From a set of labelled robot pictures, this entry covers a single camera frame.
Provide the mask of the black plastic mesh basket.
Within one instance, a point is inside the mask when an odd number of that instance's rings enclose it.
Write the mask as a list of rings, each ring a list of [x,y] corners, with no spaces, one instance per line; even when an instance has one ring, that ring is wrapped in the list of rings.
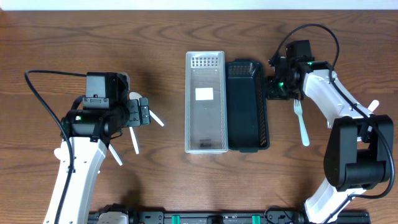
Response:
[[[266,150],[270,142],[262,63],[236,59],[225,69],[229,150]]]

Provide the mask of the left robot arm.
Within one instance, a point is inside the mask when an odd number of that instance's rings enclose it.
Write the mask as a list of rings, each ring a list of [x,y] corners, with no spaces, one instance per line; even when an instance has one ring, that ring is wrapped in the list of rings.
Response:
[[[66,132],[54,153],[60,168],[45,223],[86,223],[98,172],[112,136],[124,128],[150,124],[149,101],[130,100],[126,73],[89,72],[86,93],[62,118]]]

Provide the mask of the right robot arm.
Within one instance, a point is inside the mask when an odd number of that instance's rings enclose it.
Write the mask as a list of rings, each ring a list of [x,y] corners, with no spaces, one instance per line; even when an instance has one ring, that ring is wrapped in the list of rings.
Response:
[[[276,54],[269,64],[275,74],[267,77],[268,100],[300,103],[310,98],[331,129],[325,151],[325,179],[304,203],[306,221],[330,223],[354,198],[377,184],[394,182],[392,158],[394,124],[387,115],[375,115],[341,84],[327,61],[312,56],[308,40],[286,45],[286,55]]]

